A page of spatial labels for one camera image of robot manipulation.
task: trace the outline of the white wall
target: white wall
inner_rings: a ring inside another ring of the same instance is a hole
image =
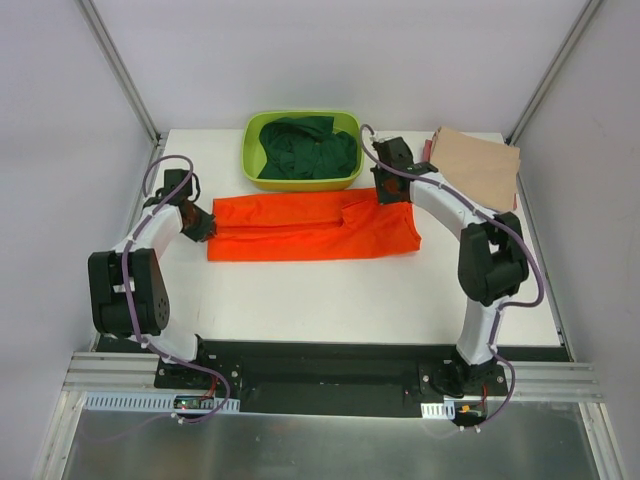
[[[71,0],[0,3],[0,478],[31,478],[150,154]]]
[[[551,284],[640,478],[640,3],[605,2],[519,142]]]
[[[510,133],[585,0],[97,0],[160,130],[354,111]]]

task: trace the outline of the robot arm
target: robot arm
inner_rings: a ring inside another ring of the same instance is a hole
[[[451,362],[432,372],[430,384],[439,393],[462,397],[465,387],[481,385],[492,372],[501,305],[518,292],[529,274],[518,244],[487,218],[522,237],[520,221],[513,213],[496,214],[464,197],[432,164],[414,164],[402,138],[375,141],[373,147],[383,166],[429,179],[413,181],[374,167],[380,203],[411,202],[431,213],[460,241],[458,279],[468,297],[464,325]],[[451,195],[452,191],[463,197],[466,205]]]
[[[187,174],[186,170],[166,170],[165,186],[147,200],[142,219],[112,250],[93,253],[89,257],[88,266],[91,307],[96,329],[102,334],[135,341],[121,262],[125,245],[134,237],[134,232],[142,229],[145,217],[152,215],[151,221],[136,235],[127,262],[129,285],[133,291],[140,330],[144,338],[160,351],[192,361],[199,353],[199,338],[171,318],[167,290],[158,261],[169,243],[180,233],[199,242],[212,237],[215,233],[214,218],[189,200],[193,193],[190,182],[169,203],[153,213],[160,201]]]

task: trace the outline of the folded garment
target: folded garment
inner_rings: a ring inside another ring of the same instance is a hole
[[[379,205],[373,188],[223,198],[213,213],[210,261],[378,258],[420,249],[411,204]]]

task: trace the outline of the white table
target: white table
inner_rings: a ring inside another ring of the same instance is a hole
[[[402,135],[421,158],[431,132]],[[241,167],[242,130],[172,130],[165,154],[190,157],[200,177],[198,205],[214,198],[259,193]],[[502,142],[498,133],[474,134]],[[352,188],[373,186],[365,168]],[[164,168],[184,168],[170,160]],[[156,177],[154,190],[162,183]],[[524,238],[532,245],[519,208]],[[462,329],[466,297],[458,284],[458,242],[429,213],[414,208],[420,252],[375,260],[279,263],[211,263],[206,245],[176,239],[160,261],[172,317],[205,339],[454,344]],[[519,300],[536,296],[533,275]],[[558,346],[548,301],[535,309],[507,309],[501,345]]]

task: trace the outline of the tan fabric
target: tan fabric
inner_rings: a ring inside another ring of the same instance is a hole
[[[513,208],[519,148],[440,127],[433,136],[431,162],[454,187],[480,205],[501,212]]]

